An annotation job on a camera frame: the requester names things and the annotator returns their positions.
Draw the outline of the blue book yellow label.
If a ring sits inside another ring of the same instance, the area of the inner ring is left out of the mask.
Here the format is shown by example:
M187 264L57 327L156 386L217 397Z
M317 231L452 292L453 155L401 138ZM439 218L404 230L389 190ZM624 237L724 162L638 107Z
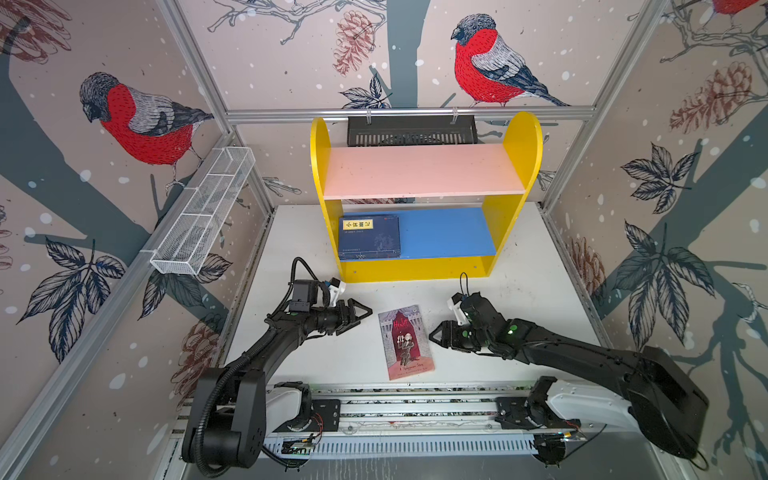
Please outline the blue book yellow label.
M338 255L342 261L399 258L399 217L383 214L342 217Z

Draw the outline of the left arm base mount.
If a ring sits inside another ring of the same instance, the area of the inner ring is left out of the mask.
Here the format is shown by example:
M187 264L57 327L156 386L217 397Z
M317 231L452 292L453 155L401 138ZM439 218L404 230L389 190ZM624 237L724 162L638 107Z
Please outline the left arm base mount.
M337 432L339 399L318 399L309 384L281 382L266 393L266 428L273 432Z

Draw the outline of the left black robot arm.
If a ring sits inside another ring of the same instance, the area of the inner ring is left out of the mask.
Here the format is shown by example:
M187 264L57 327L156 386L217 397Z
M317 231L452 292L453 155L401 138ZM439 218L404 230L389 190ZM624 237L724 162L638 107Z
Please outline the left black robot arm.
M197 382L182 442L182 459L208 479L249 468L264 452L267 384L290 353L309 339L339 336L373 310L354 299L331 302L340 282L318 279L301 257L293 259L288 289L265 318L266 332L235 360L209 367Z

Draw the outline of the red Hamlet book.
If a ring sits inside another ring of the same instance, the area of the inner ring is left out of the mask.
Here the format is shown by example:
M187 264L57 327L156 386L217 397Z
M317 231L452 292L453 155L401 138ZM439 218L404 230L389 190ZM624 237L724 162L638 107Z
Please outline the red Hamlet book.
M430 342L417 305L378 314L390 381L435 370Z

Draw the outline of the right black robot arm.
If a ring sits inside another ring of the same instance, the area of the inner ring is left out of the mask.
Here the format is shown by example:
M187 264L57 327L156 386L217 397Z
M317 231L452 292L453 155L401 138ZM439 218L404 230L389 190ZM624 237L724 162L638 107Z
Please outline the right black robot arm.
M452 297L467 321L441 322L429 340L444 348L554 368L603 387L628 402L629 417L656 447L686 460L699 453L709 400L660 348L617 350L507 319L479 293Z

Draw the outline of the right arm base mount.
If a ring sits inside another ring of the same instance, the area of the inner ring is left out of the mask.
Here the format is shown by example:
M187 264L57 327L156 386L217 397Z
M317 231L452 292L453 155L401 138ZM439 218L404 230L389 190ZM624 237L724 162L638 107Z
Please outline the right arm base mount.
M553 376L540 377L527 396L504 396L495 399L494 421L503 430L570 429L579 430L576 418L563 418L548 403L549 389L556 383Z

